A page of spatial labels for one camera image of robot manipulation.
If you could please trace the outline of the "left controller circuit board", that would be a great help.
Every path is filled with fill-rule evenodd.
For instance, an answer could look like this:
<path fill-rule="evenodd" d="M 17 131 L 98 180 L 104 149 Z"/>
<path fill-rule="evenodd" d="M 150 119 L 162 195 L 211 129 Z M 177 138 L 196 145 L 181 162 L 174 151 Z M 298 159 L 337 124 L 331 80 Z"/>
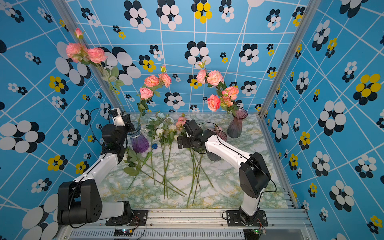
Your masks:
<path fill-rule="evenodd" d="M 134 230 L 132 229 L 115 229 L 114 238 L 130 238 L 133 236 Z"/>

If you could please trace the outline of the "right corner aluminium post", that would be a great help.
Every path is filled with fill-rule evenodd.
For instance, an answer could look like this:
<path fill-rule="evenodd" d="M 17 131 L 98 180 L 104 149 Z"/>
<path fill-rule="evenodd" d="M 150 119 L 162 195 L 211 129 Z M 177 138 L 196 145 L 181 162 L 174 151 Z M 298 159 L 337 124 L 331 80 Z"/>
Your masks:
<path fill-rule="evenodd" d="M 288 67 L 290 66 L 290 64 L 292 62 L 294 53 L 296 52 L 297 47 L 301 43 L 305 33 L 307 32 L 320 3 L 321 3 L 321 0 L 309 1 L 309 4 L 306 7 L 304 19 L 302 20 L 302 22 L 298 26 L 298 28 L 297 28 L 294 36 L 293 36 L 293 39 L 292 39 L 292 41 L 291 41 L 291 43 L 290 43 L 290 45 L 289 45 L 289 47 L 288 47 L 288 49 L 284 55 L 284 58 L 282 59 L 281 65 L 279 66 L 277 76 L 273 80 L 272 85 L 271 85 L 271 87 L 270 87 L 270 89 L 266 95 L 264 102 L 263 102 L 262 109 L 259 113 L 260 118 L 263 118 L 264 114 L 267 112 L 268 107 L 274 98 L 275 91 L 278 88 L 278 86 L 280 85 L 281 81 L 283 80 L 284 74 L 287 72 Z"/>

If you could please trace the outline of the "pink grey glass vase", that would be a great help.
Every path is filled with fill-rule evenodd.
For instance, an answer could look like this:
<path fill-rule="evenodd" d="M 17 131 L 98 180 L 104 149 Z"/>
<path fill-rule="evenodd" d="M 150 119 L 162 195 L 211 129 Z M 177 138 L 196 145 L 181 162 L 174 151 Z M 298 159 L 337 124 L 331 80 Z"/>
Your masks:
<path fill-rule="evenodd" d="M 216 134 L 215 140 L 218 143 L 219 143 L 218 138 L 220 138 L 221 142 L 226 142 L 228 140 L 227 134 L 224 132 L 224 130 L 221 127 L 215 126 L 213 129 L 210 129 L 210 130 L 212 130 Z M 218 156 L 212 152 L 209 152 L 209 151 L 207 153 L 207 156 L 212 162 L 218 162 L 222 159 L 220 156 Z"/>
<path fill-rule="evenodd" d="M 248 112 L 244 109 L 238 109 L 233 115 L 233 120 L 228 126 L 227 134 L 229 137 L 236 139 L 239 138 L 242 134 L 243 129 L 243 120 L 248 117 Z"/>

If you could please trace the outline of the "blue purple glass vase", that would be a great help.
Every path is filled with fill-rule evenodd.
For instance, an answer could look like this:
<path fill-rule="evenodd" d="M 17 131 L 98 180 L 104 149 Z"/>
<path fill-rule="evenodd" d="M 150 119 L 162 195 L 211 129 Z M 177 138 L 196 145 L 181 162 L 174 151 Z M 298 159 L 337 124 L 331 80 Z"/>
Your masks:
<path fill-rule="evenodd" d="M 149 148 L 149 142 L 141 132 L 141 124 L 139 122 L 132 122 L 133 130 L 128 131 L 128 136 L 131 139 L 132 149 L 136 153 L 144 153 Z"/>

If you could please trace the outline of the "pink peony flower stem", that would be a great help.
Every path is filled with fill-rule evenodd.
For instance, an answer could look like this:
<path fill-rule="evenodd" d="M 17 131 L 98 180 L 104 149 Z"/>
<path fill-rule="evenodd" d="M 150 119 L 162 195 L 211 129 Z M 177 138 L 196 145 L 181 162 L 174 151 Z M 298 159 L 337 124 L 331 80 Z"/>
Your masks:
<path fill-rule="evenodd" d="M 208 71 L 206 69 L 205 62 L 196 62 L 197 66 L 200 68 L 199 73 L 197 74 L 196 81 L 201 84 L 207 84 L 209 88 L 216 89 L 218 96 L 221 98 L 223 96 L 222 91 L 226 88 L 225 78 L 220 71 Z"/>

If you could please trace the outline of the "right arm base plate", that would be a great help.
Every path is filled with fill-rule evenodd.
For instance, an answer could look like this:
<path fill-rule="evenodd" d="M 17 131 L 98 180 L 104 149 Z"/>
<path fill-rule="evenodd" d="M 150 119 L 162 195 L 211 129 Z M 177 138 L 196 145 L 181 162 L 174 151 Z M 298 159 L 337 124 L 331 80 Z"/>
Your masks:
<path fill-rule="evenodd" d="M 254 215 L 248 216 L 242 210 L 227 210 L 222 218 L 229 227 L 267 227 L 269 225 L 266 212 L 259 210 Z"/>

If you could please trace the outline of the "pile of artificial flowers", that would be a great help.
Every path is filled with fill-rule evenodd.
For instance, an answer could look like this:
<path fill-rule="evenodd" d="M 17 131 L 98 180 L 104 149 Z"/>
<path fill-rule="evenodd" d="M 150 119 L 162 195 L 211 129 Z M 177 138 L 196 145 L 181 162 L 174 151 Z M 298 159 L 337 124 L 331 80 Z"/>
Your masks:
<path fill-rule="evenodd" d="M 214 188 L 213 181 L 202 164 L 203 149 L 178 148 L 179 137 L 187 135 L 184 124 L 190 117 L 157 113 L 148 119 L 144 139 L 149 148 L 144 152 L 126 149 L 122 172 L 128 178 L 119 184 L 121 199 L 135 207 L 203 208 L 206 193 Z"/>

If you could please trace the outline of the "right controller circuit board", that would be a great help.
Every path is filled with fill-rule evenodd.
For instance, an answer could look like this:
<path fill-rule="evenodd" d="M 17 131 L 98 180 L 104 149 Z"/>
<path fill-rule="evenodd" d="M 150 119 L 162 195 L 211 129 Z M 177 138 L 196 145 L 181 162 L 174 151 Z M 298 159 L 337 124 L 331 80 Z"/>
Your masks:
<path fill-rule="evenodd" d="M 264 230 L 251 230 L 244 229 L 245 240 L 260 240 L 261 236 L 264 236 L 266 231 Z"/>

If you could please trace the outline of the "front pink grey glass vase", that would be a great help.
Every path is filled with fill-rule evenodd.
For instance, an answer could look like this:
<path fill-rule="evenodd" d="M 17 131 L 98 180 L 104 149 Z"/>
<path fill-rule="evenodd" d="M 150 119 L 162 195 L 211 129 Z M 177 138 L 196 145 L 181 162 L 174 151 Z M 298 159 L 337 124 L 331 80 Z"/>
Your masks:
<path fill-rule="evenodd" d="M 224 130 L 221 127 L 215 126 L 213 129 L 210 129 L 210 130 L 212 130 L 216 134 L 215 140 L 218 143 L 219 143 L 218 138 L 220 138 L 221 142 L 226 142 L 228 140 L 227 134 L 224 132 Z M 207 153 L 207 156 L 212 162 L 218 162 L 222 159 L 220 156 L 218 156 L 212 152 L 209 152 L 209 151 Z"/>

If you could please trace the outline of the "aluminium front rail frame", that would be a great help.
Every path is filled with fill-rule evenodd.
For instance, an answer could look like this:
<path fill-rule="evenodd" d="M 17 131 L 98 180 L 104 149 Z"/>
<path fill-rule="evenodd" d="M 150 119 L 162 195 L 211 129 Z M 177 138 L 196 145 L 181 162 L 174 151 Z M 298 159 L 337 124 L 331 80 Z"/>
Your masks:
<path fill-rule="evenodd" d="M 244 229 L 264 230 L 260 240 L 316 240 L 317 236 L 303 209 L 266 210 L 267 227 L 229 227 L 225 212 L 198 209 L 150 209 L 145 226 L 113 227 L 105 221 L 81 228 L 61 227 L 58 240 L 244 240 Z M 130 238 L 114 238 L 115 229 L 132 229 Z"/>

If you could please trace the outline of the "rear pink grey glass vase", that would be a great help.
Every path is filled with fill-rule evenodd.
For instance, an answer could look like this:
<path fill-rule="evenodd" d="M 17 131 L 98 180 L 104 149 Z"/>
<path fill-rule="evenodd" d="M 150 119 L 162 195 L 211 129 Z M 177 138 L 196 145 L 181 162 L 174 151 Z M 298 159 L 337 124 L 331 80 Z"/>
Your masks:
<path fill-rule="evenodd" d="M 229 137 L 236 139 L 239 138 L 242 134 L 243 129 L 243 120 L 248 117 L 248 112 L 244 109 L 238 109 L 233 115 L 233 120 L 228 126 L 227 134 Z"/>

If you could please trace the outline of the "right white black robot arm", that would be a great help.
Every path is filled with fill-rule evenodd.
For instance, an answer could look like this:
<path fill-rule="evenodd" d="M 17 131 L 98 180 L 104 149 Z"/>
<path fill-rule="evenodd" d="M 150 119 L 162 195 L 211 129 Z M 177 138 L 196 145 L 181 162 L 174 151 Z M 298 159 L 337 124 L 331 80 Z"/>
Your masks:
<path fill-rule="evenodd" d="M 247 153 L 225 142 L 217 133 L 202 130 L 194 120 L 187 120 L 183 125 L 186 135 L 178 137 L 178 148 L 205 150 L 215 154 L 229 163 L 239 172 L 239 185 L 244 192 L 243 202 L 239 208 L 242 224 L 252 226 L 259 217 L 260 201 L 266 188 L 272 182 L 271 174 L 260 153 Z"/>

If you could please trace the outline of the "single pink rose stem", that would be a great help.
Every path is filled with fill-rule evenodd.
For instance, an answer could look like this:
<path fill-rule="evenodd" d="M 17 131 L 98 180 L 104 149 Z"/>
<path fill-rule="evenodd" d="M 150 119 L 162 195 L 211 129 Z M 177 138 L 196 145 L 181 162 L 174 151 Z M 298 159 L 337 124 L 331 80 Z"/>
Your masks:
<path fill-rule="evenodd" d="M 226 112 L 230 111 L 230 107 L 233 106 L 233 102 L 230 97 L 219 97 L 216 95 L 211 95 L 207 99 L 207 106 L 212 112 L 216 112 L 220 109 L 225 110 Z"/>

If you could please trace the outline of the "left corner aluminium post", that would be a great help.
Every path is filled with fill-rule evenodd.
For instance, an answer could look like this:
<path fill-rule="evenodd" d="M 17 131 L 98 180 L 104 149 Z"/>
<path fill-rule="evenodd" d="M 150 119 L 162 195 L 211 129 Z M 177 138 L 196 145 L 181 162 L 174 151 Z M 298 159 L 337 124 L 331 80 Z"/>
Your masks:
<path fill-rule="evenodd" d="M 65 6 L 65 1 L 52 1 L 55 8 L 57 9 L 58 13 L 60 14 L 61 18 L 63 19 L 64 23 L 66 24 L 67 29 L 72 34 L 75 43 L 82 44 L 88 47 L 87 43 L 83 40 L 79 40 L 76 38 L 74 31 L 78 27 L 75 23 L 72 15 L 69 13 L 69 8 Z M 78 86 L 82 86 L 85 83 L 85 79 L 91 79 L 94 77 L 95 81 L 99 84 L 99 87 L 102 88 L 102 91 L 104 92 L 104 97 L 107 97 L 109 100 L 109 103 L 112 108 L 117 108 L 121 112 L 124 112 L 123 105 L 118 103 L 118 98 L 114 94 L 114 89 L 109 89 L 109 83 L 102 80 L 102 75 L 98 71 L 96 67 L 93 65 L 87 66 L 82 63 L 75 63 L 70 58 L 68 58 L 68 64 L 72 64 L 75 69 L 68 70 L 66 73 L 66 76 L 70 78 L 70 80 L 77 84 Z"/>

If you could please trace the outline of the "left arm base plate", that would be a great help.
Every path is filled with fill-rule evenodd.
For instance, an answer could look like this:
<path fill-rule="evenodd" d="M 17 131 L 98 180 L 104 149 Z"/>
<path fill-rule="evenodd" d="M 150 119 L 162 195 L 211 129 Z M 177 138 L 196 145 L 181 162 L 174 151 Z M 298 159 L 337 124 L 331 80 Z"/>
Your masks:
<path fill-rule="evenodd" d="M 106 226 L 145 226 L 148 219 L 148 210 L 131 210 L 127 215 L 110 218 Z"/>

